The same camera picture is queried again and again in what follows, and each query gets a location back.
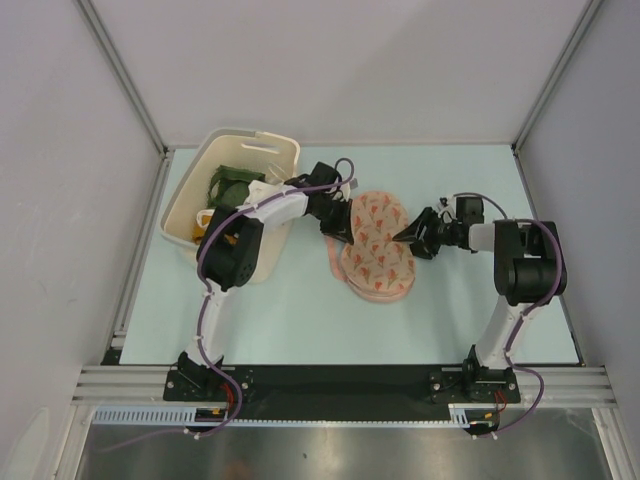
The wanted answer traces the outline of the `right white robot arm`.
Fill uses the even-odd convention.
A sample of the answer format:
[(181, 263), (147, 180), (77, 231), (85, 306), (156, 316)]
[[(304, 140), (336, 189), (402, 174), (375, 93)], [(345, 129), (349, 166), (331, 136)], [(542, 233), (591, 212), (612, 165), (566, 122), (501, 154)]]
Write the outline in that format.
[(537, 312), (567, 285), (555, 224), (506, 214), (487, 222), (484, 205), (489, 200), (472, 192), (443, 197), (437, 208), (425, 208), (393, 238), (425, 260), (444, 246), (493, 256), (498, 294), (493, 314), (460, 366), (431, 371), (430, 397), (435, 404), (519, 402), (516, 348)]

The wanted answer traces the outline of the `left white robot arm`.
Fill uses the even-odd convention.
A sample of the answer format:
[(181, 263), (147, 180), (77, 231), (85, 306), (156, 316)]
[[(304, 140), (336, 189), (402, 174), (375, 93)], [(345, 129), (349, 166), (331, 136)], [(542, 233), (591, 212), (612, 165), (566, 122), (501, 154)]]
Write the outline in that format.
[(354, 180), (350, 159), (341, 158), (333, 166), (318, 162), (311, 173), (269, 185), (265, 194), (249, 198), (242, 206), (214, 210), (196, 253), (196, 273), (204, 295), (195, 335), (174, 371), (174, 386), (186, 388), (189, 399), (211, 400), (221, 389), (236, 399), (242, 397), (237, 381), (221, 368), (225, 329), (231, 323), (235, 294), (257, 269), (264, 234), (310, 215), (319, 221), (323, 235), (353, 244), (352, 200), (344, 188)]

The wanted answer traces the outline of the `pink floral mesh laundry bag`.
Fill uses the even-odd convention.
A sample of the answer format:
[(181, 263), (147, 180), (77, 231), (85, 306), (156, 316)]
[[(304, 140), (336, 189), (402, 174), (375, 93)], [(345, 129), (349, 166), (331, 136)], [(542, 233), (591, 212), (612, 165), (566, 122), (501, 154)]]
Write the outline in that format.
[(401, 300), (414, 284), (416, 266), (409, 245), (395, 242), (393, 236), (408, 225), (408, 213), (395, 195), (368, 191), (356, 197), (351, 212), (354, 243), (340, 246), (325, 239), (333, 276), (367, 301)]

